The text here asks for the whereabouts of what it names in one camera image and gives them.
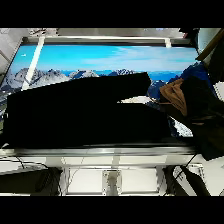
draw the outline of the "metal frame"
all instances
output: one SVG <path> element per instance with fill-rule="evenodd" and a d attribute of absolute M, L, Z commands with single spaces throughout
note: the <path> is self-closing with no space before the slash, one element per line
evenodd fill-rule
<path fill-rule="evenodd" d="M 23 37 L 18 45 L 37 45 L 40 37 Z M 161 37 L 113 37 L 113 36 L 47 36 L 44 44 L 91 44 L 91 45 L 132 45 L 132 46 L 164 46 L 164 47 L 192 47 L 189 39 L 161 38 Z M 145 146 L 96 146 L 75 149 L 1 149 L 0 155 L 7 156 L 151 156 L 151 155 L 191 155 L 193 147 L 186 145 L 178 147 L 171 145 L 164 147 L 150 144 Z"/>

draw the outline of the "floor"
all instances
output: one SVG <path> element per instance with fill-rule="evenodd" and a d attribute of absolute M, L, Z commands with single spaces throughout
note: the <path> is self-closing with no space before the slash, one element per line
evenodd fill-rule
<path fill-rule="evenodd" d="M 8 58 L 11 58 L 13 50 L 19 41 L 19 37 L 29 35 L 27 29 L 10 29 L 1 30 L 0 33 L 0 49 L 4 51 Z M 208 40 L 215 35 L 217 29 L 215 28 L 203 28 L 201 29 L 199 46 L 201 49 L 204 48 L 203 43 L 208 42 Z M 153 37 L 175 37 L 181 38 L 182 33 L 179 29 L 163 29 L 163 28 L 126 28 L 126 29 L 108 29 L 108 28 L 59 28 L 58 35 L 111 35 L 111 36 L 153 36 Z M 0 58 L 0 73 L 4 71 L 4 66 L 7 61 L 4 58 Z M 159 164 L 160 166 L 165 166 L 169 164 L 186 164 L 190 160 L 191 156 L 144 156 L 144 157 L 130 157 L 123 156 L 118 160 L 117 167 L 127 166 L 141 166 L 145 167 L 147 164 Z M 48 166 L 59 166 L 59 167 L 73 167 L 79 168 L 83 165 L 91 165 L 96 167 L 101 165 L 105 168 L 111 167 L 113 164 L 114 157 L 23 157 L 24 161 L 41 162 Z M 219 195 L 224 189 L 224 158 L 219 158 L 214 161 L 206 162 L 200 155 L 195 157 L 192 163 L 202 163 L 205 172 L 205 179 L 208 186 L 208 190 L 211 195 Z M 0 172 L 5 172 L 9 170 L 17 170 L 20 167 L 20 163 L 12 162 L 2 162 L 0 163 Z"/>

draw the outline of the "sky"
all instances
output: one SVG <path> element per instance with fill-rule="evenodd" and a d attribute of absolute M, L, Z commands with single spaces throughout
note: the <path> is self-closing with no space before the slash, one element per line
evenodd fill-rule
<path fill-rule="evenodd" d="M 29 68 L 36 46 L 21 46 L 12 73 Z M 103 45 L 45 45 L 37 69 L 183 71 L 195 63 L 194 48 Z"/>

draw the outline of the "blue sky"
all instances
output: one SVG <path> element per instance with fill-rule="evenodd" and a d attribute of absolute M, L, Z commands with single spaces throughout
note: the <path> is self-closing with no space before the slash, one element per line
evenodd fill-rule
<path fill-rule="evenodd" d="M 11 65 L 12 72 L 30 66 L 36 46 L 21 46 Z M 183 71 L 195 63 L 193 48 L 149 46 L 45 45 L 37 69 Z"/>

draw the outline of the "brown cloth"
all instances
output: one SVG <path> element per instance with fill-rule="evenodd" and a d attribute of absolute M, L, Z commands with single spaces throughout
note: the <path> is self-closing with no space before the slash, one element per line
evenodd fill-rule
<path fill-rule="evenodd" d="M 184 80 L 180 78 L 172 83 L 162 86 L 160 87 L 160 92 L 175 108 L 181 111 L 183 116 L 187 116 L 187 105 L 185 97 L 182 90 L 180 89 L 183 81 Z"/>

